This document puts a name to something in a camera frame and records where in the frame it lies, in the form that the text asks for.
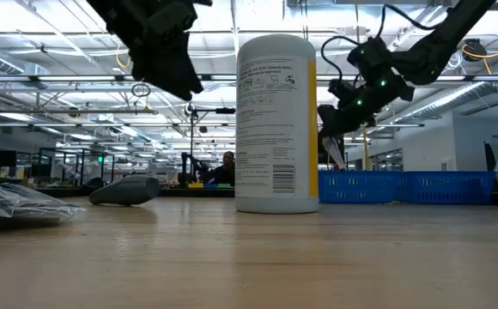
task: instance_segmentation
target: wooden table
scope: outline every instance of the wooden table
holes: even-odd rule
[[[0,233],[0,308],[498,309],[498,207],[88,206]]]

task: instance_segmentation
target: person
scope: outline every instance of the person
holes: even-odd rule
[[[222,165],[215,169],[215,178],[211,181],[211,184],[235,186],[235,160],[232,151],[227,151],[222,156]]]

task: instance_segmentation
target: blue bin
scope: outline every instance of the blue bin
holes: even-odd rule
[[[493,172],[405,172],[409,195],[419,204],[489,204]]]
[[[319,171],[322,203],[390,203],[406,195],[400,172]]]

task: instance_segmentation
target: white plastic container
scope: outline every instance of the white plastic container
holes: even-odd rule
[[[235,204],[239,211],[317,211],[316,51],[273,34],[238,54]]]

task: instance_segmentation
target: barcode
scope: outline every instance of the barcode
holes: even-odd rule
[[[275,164],[272,168],[274,193],[295,193],[295,166]]]

